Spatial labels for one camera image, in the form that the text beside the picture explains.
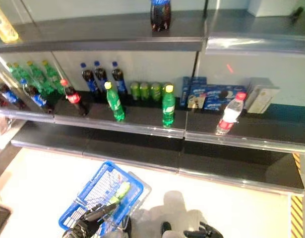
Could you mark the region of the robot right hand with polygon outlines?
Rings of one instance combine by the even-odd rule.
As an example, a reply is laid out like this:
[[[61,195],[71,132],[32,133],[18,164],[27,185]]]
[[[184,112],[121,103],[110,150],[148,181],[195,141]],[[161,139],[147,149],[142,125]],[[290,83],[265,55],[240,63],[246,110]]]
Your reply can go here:
[[[183,234],[187,238],[223,238],[223,235],[212,226],[199,222],[198,231],[183,231]]]

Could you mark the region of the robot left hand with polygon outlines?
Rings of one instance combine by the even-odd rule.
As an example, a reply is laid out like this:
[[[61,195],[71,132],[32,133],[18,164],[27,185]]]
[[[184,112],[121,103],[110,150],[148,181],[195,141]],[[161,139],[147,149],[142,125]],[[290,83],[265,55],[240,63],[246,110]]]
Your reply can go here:
[[[63,238],[90,238],[104,222],[103,217],[110,214],[117,207],[116,203],[110,205],[98,204],[83,214],[73,228],[64,232]]]

